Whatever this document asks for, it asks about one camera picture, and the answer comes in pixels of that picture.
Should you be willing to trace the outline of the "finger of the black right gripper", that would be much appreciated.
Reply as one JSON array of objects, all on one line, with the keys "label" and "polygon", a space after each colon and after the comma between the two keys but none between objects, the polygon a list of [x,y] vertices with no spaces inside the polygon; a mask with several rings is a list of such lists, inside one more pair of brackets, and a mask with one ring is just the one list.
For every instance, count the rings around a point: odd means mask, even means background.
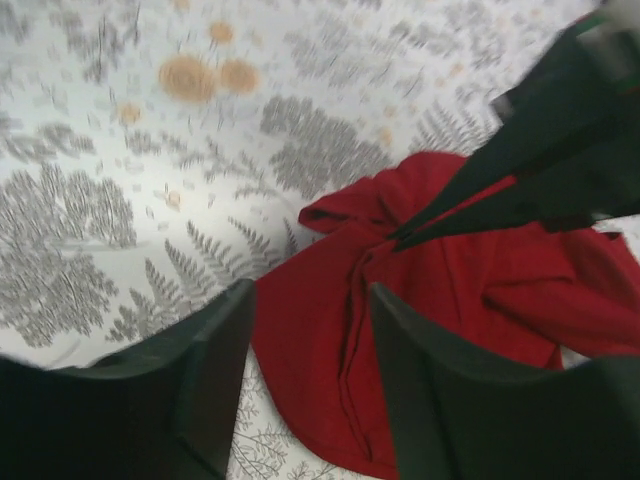
[{"label": "finger of the black right gripper", "polygon": [[511,112],[499,130],[393,238],[553,167],[639,166],[639,46],[628,32],[566,30],[501,99]]},{"label": "finger of the black right gripper", "polygon": [[397,240],[407,250],[438,238],[504,230],[539,223],[551,232],[570,231],[639,212],[639,166],[550,168],[498,192],[457,206]]}]

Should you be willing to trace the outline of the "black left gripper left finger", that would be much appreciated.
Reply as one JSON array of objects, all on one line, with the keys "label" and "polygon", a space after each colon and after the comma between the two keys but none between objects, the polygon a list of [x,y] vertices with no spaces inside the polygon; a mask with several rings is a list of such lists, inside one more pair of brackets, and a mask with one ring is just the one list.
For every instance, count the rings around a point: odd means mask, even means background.
[{"label": "black left gripper left finger", "polygon": [[3,358],[2,477],[223,478],[254,305],[254,283],[242,279],[86,368]]}]

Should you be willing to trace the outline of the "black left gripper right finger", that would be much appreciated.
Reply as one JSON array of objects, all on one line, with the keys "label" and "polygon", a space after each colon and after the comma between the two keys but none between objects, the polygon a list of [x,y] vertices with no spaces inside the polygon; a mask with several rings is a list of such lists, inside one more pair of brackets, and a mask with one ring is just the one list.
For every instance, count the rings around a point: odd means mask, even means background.
[{"label": "black left gripper right finger", "polygon": [[639,360],[552,371],[480,348],[370,290],[402,479],[635,479]]}]

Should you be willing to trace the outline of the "red t shirt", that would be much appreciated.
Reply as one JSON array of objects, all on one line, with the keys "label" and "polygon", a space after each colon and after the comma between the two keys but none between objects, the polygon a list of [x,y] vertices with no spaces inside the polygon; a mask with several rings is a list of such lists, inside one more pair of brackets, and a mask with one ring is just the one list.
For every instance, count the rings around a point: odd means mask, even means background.
[{"label": "red t shirt", "polygon": [[622,236],[537,224],[395,252],[391,233],[463,158],[420,152],[303,208],[320,239],[257,281],[252,346],[277,411],[311,452],[392,479],[395,458],[369,313],[379,282],[419,314],[511,360],[558,369],[639,351],[639,266]]}]

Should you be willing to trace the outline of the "floral patterned table mat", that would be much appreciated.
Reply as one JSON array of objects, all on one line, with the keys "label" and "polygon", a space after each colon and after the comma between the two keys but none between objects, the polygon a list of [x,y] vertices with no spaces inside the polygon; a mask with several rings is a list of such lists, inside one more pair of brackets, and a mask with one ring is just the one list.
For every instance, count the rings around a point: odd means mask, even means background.
[{"label": "floral patterned table mat", "polygon": [[289,430],[257,281],[303,208],[420,152],[465,160],[591,1],[5,1],[1,361],[86,368],[255,286],[221,479],[374,479]]}]

